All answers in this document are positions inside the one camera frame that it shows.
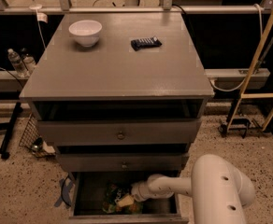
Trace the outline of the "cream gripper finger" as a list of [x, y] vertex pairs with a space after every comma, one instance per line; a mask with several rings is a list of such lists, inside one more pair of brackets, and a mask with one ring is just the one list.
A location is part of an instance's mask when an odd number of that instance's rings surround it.
[[124, 197], [122, 197], [119, 201], [117, 201], [117, 205], [119, 207], [125, 207], [132, 205], [134, 201], [135, 199], [130, 194], [127, 194]]

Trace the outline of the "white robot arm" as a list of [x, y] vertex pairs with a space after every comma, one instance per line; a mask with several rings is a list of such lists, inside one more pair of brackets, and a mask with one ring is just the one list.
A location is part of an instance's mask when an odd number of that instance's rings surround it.
[[189, 177], [150, 175], [134, 183], [116, 205], [124, 207], [175, 194], [193, 200], [195, 224], [247, 224], [244, 209], [254, 202], [255, 188], [251, 179], [229, 161], [207, 154], [194, 162]]

